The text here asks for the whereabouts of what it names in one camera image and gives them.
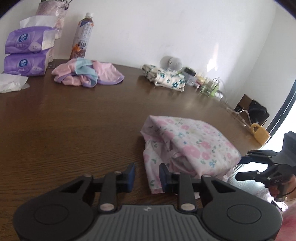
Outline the person's right hand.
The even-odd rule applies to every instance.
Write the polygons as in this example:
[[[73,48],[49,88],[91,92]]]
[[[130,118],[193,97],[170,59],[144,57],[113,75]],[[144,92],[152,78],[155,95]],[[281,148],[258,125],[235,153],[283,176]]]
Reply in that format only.
[[[291,201],[295,199],[295,175],[293,175],[287,183],[283,183],[283,185],[287,185],[287,193],[286,201]],[[272,197],[276,197],[279,194],[279,190],[277,186],[270,186],[269,193]]]

